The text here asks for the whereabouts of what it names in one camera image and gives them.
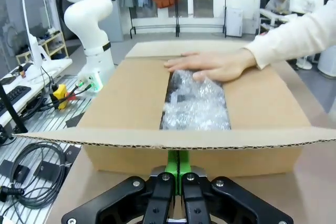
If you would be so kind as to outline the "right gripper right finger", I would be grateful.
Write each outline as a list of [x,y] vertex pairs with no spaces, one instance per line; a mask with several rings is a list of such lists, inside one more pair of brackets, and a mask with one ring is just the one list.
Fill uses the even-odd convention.
[[188,151],[178,153],[180,195],[187,223],[211,223],[214,216],[225,223],[293,223],[278,208],[227,177],[208,180],[191,167]]

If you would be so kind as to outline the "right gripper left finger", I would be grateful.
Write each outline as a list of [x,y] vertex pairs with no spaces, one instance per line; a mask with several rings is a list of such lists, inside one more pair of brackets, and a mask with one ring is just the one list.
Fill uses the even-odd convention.
[[63,215],[62,223],[167,223],[173,212],[178,154],[168,152],[166,166],[153,170],[148,180],[131,176],[94,199]]

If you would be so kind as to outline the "person's right hand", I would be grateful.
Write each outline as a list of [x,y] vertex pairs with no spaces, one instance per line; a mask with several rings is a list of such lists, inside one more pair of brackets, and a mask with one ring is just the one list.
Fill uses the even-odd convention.
[[247,49],[240,49],[232,54],[187,52],[164,63],[169,72],[190,70],[194,71],[193,79],[196,81],[210,79],[219,82],[235,80],[244,70],[256,65],[254,55]]

